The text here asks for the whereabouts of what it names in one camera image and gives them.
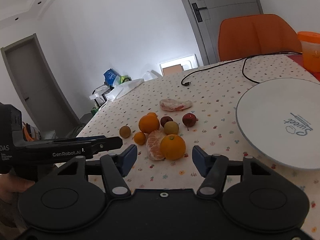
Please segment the person's left hand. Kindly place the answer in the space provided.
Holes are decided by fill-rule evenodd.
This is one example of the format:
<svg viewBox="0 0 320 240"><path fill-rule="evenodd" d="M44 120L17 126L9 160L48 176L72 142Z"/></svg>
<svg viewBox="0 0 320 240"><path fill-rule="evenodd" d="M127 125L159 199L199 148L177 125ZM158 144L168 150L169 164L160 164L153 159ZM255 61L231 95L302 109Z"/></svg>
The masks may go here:
<svg viewBox="0 0 320 240"><path fill-rule="evenodd" d="M0 179L1 200L6 203L11 202L15 193L23 193L35 184L34 181L26 180L9 173L1 174Z"/></svg>

